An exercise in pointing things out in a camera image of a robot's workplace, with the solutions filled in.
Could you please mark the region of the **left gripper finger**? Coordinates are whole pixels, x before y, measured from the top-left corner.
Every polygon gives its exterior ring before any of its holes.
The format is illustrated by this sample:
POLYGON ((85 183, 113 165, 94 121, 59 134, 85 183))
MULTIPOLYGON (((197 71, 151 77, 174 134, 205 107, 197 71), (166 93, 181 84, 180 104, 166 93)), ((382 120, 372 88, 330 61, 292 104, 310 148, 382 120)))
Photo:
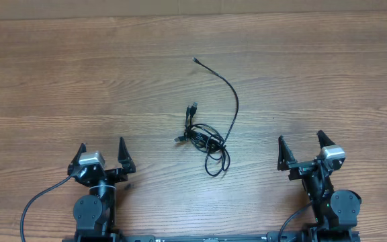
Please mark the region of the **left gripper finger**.
POLYGON ((124 173, 135 173, 136 166, 128 152, 126 143, 122 137, 119 141, 118 162, 122 165, 124 173))
POLYGON ((85 143, 82 143, 79 147, 79 150, 77 151, 76 155, 74 156, 73 160, 69 164, 69 168, 77 166, 79 164, 80 156, 87 151, 85 143))

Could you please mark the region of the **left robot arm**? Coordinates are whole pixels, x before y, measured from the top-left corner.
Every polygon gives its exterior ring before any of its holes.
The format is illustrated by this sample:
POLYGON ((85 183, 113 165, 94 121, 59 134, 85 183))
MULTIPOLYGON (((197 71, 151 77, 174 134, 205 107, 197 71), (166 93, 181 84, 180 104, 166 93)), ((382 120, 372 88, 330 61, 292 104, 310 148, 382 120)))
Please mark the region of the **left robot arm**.
POLYGON ((123 138, 119 140, 119 168, 106 169, 99 151, 88 152, 81 144, 67 168, 67 174, 77 183, 89 188, 73 207, 76 220, 74 241, 125 241, 122 231, 115 226, 116 184, 128 180, 136 166, 123 138))

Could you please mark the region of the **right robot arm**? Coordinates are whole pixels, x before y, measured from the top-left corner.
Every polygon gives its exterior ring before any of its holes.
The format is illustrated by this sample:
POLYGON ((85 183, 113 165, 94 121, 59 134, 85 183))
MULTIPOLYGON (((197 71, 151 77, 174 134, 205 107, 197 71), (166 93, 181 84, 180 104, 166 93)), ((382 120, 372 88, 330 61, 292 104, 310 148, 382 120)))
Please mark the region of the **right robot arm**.
POLYGON ((299 162, 283 136, 278 138, 277 169, 289 171, 289 180, 301 180, 309 203, 292 214, 281 226, 278 241, 359 241, 357 216, 361 197, 351 190, 334 190, 331 174, 339 170, 346 158, 342 147, 334 143, 322 130, 317 132, 320 153, 311 161, 299 162), (315 222, 305 224, 299 232, 285 233, 291 220, 311 208, 315 222))

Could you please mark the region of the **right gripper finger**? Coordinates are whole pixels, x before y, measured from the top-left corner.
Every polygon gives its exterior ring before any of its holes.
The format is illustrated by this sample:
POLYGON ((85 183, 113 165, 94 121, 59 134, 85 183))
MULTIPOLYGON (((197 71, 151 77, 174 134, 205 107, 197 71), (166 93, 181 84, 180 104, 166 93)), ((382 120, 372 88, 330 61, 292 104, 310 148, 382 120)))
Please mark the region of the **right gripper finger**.
POLYGON ((284 136, 281 135, 278 138, 278 148, 279 155, 277 160, 277 169, 279 171, 285 171, 291 169, 296 163, 296 159, 292 154, 292 151, 289 149, 284 136))
POLYGON ((324 133, 323 130, 319 130, 316 135, 321 148, 335 145, 335 143, 324 133))

